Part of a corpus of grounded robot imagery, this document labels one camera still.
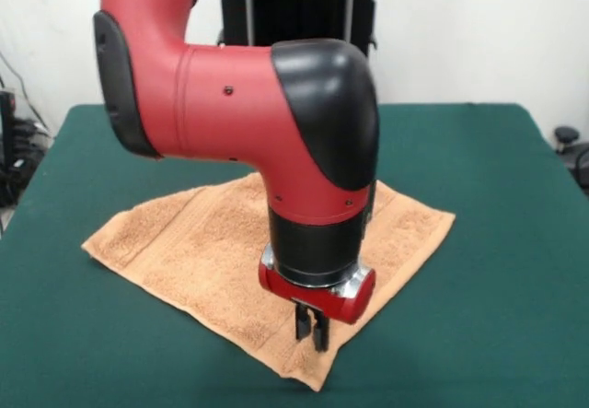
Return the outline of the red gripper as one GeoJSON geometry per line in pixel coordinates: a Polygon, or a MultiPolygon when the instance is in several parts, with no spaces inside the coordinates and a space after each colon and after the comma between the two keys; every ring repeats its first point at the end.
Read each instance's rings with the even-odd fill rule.
{"type": "Polygon", "coordinates": [[[311,333],[311,319],[306,306],[320,310],[314,312],[313,342],[316,351],[329,350],[329,319],[355,324],[364,315],[375,290],[375,270],[362,265],[349,280],[325,288],[295,285],[263,262],[259,264],[258,276],[265,290],[296,302],[296,340],[303,340],[311,333]]]}

